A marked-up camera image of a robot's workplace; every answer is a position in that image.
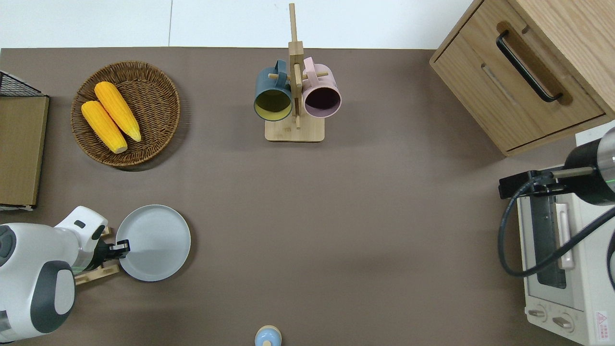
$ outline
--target oven door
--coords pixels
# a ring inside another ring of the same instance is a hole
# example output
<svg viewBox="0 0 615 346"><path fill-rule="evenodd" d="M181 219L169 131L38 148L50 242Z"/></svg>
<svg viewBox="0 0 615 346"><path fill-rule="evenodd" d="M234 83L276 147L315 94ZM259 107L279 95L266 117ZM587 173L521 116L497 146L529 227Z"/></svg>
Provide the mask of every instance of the oven door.
<svg viewBox="0 0 615 346"><path fill-rule="evenodd" d="M519 200L523 268L531 268L578 232L573 195ZM576 247L545 270L525 278L529 296L583 311L581 265Z"/></svg>

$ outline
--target plate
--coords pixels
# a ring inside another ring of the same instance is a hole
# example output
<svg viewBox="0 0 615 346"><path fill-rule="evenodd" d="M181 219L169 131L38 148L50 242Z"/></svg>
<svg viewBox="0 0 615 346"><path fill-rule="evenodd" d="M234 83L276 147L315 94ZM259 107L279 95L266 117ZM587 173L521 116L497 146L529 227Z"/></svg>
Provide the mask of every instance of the plate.
<svg viewBox="0 0 615 346"><path fill-rule="evenodd" d="M109 150L81 113L82 104L97 99L94 86L101 81L115 84L139 124L141 142L125 135L128 149L123 153ZM98 70L79 88L71 108L77 144L92 159L112 167L135 166L158 155L171 141L179 120L180 96L173 81L157 67L138 61L112 63Z"/></svg>
<svg viewBox="0 0 615 346"><path fill-rule="evenodd" d="M131 212L117 229L116 242L128 239L130 251L122 268L142 281L159 281L175 274L190 253L190 229L174 209L152 204Z"/></svg>

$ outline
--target wooden cutting board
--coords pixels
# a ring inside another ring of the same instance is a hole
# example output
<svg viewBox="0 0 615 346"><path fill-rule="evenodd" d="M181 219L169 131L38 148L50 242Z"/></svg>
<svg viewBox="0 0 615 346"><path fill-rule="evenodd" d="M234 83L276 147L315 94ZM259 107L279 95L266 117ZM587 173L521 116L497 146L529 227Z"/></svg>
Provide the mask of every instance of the wooden cutting board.
<svg viewBox="0 0 615 346"><path fill-rule="evenodd" d="M0 206L36 205L48 106L46 96L0 97Z"/></svg>

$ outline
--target toaster oven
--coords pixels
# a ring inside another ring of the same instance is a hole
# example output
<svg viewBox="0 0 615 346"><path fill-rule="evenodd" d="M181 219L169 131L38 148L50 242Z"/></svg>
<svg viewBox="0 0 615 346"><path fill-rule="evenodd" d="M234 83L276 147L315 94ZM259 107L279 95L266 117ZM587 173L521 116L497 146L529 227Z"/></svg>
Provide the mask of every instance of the toaster oven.
<svg viewBox="0 0 615 346"><path fill-rule="evenodd" d="M610 207L574 193L517 200L523 268L531 268ZM545 270L524 278L530 323L583 345L615 345L615 290L606 252L615 219Z"/></svg>

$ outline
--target cabinet drawer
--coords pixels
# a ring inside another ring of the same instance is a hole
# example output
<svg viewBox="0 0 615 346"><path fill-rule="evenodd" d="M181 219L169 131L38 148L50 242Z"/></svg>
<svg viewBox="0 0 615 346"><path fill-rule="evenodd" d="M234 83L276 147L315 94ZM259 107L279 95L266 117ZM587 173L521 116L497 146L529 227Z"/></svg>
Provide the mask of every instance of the cabinet drawer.
<svg viewBox="0 0 615 346"><path fill-rule="evenodd" d="M503 33L498 47L496 40ZM509 155L609 119L557 56L503 0L484 0L432 66L499 149ZM510 50L528 78L511 64ZM536 90L559 98L546 102Z"/></svg>

